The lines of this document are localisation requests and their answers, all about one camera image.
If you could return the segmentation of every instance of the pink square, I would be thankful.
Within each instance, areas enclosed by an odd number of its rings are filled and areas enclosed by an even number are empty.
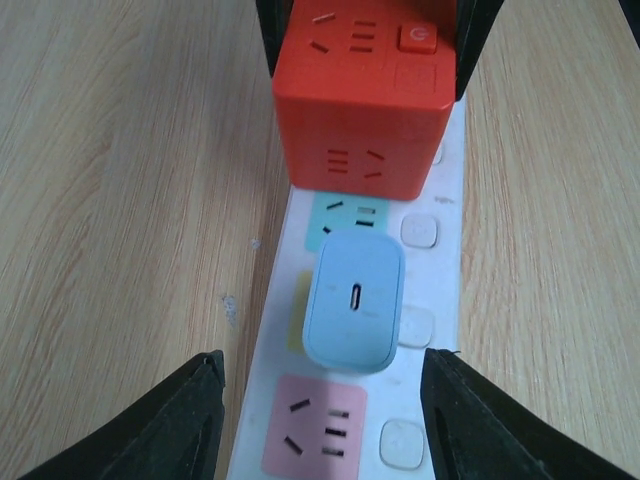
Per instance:
[[[366,404],[360,387],[281,377],[262,469],[295,480],[357,480]]]

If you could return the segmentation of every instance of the front face of red box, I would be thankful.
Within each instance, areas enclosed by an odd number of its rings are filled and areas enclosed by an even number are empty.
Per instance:
[[[420,194],[455,99],[455,3],[432,3],[296,0],[273,83],[295,186]]]

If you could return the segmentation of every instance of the wooden surface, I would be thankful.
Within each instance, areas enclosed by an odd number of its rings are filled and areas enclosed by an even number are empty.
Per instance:
[[[252,0],[0,2],[2,478],[215,348],[224,478],[288,191],[269,82]],[[463,358],[640,475],[640,53],[617,1],[506,2],[468,112]]]

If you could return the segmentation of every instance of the teal square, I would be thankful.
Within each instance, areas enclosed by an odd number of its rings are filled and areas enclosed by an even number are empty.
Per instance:
[[[389,200],[343,193],[317,192],[313,198],[305,248],[317,252],[336,230],[365,228],[387,231]]]

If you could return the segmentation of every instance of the top face of red box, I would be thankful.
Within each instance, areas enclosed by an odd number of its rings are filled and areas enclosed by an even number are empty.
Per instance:
[[[446,109],[455,1],[296,0],[274,75],[287,98]]]

